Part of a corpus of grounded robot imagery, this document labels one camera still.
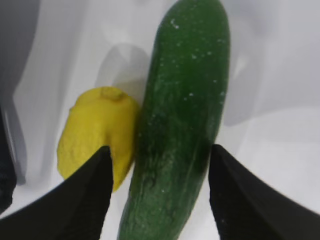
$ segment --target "yellow lemon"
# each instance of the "yellow lemon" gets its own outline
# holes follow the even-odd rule
[[[138,103],[115,87],[94,88],[79,96],[58,143],[62,177],[71,176],[101,146],[109,146],[115,192],[132,163],[138,114]]]

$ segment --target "cucumber skin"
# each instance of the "cucumber skin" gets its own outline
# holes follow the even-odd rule
[[[208,169],[228,87],[218,0],[180,0],[156,34],[118,240],[176,240]]]

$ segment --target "green cucumber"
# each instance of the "green cucumber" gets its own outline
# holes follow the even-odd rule
[[[207,172],[228,86],[219,0],[180,0],[156,34],[118,240],[176,240]]]

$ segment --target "white surface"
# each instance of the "white surface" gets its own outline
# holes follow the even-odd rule
[[[155,33],[175,1],[33,0],[32,7],[23,8],[19,7],[22,2],[12,0],[8,12],[23,9],[23,14],[7,18],[19,30],[38,14],[35,38],[14,87],[14,107],[9,94],[2,98],[9,123],[20,122],[21,131],[15,125],[9,125],[9,130],[16,142],[16,161],[25,163],[25,183],[17,186],[13,205],[1,217],[62,181],[56,170],[56,147],[78,95],[113,84],[142,100]],[[229,90],[217,143],[262,180],[320,213],[320,3],[222,2],[232,46]],[[23,16],[27,16],[24,21],[17,20]],[[5,59],[6,68],[14,69],[20,52],[10,40],[18,36],[23,42],[29,35],[4,33],[0,43],[18,55],[15,61]],[[5,72],[0,83],[11,77]],[[116,239],[129,183],[127,177],[111,198],[103,240]],[[180,240],[193,239],[219,239],[207,182],[180,236]]]

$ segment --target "white backdrop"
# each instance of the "white backdrop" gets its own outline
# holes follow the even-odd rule
[[[81,93],[114,85],[142,101],[155,33],[174,2],[0,2],[0,96],[19,182],[1,217],[62,182],[57,143]],[[320,213],[320,2],[222,3],[232,46],[216,142],[269,185]],[[130,178],[111,197],[102,240],[116,239]],[[207,181],[180,236],[193,239],[219,239]]]

